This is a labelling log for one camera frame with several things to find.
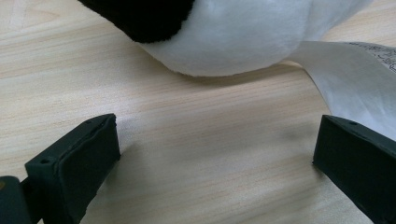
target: stuffed toy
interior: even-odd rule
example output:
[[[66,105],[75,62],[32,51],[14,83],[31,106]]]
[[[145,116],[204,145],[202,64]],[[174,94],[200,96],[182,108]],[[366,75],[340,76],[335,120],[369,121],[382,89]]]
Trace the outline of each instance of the stuffed toy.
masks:
[[[179,73],[214,77],[278,63],[372,0],[79,0]]]

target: screw hole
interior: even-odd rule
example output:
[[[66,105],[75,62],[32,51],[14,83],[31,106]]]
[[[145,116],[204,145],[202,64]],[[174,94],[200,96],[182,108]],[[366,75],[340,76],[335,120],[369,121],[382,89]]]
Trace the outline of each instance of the screw hole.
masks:
[[[49,162],[50,162],[49,159],[43,159],[43,160],[40,161],[41,164],[47,164]]]

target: white fabric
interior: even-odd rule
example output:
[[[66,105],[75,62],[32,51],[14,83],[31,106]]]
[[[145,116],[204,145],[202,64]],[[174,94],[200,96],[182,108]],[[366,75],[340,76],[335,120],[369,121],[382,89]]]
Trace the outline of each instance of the white fabric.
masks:
[[[372,0],[195,0],[168,41],[141,47],[170,69],[228,76],[278,63]]]
[[[301,64],[312,77],[334,116],[354,120],[396,141],[396,73],[391,71],[392,64],[379,62],[357,46],[325,42],[304,42],[290,60]]]

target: table surface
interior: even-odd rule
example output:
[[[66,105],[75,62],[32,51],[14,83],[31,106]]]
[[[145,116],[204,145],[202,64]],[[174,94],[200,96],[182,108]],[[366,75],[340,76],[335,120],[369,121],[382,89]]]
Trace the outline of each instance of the table surface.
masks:
[[[324,39],[396,46],[395,11]],[[371,223],[311,165],[329,111],[302,68],[186,77],[77,1],[1,1],[0,175],[105,113],[122,158],[82,223]]]

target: wooden table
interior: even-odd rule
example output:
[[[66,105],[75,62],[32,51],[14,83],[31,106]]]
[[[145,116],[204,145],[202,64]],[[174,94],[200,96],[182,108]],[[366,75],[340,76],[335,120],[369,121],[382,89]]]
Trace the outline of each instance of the wooden table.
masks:
[[[376,0],[325,39],[396,46],[395,12]],[[82,223],[371,223],[311,165],[329,111],[300,67],[186,77],[77,1],[1,1],[0,175],[105,113],[122,158]]]

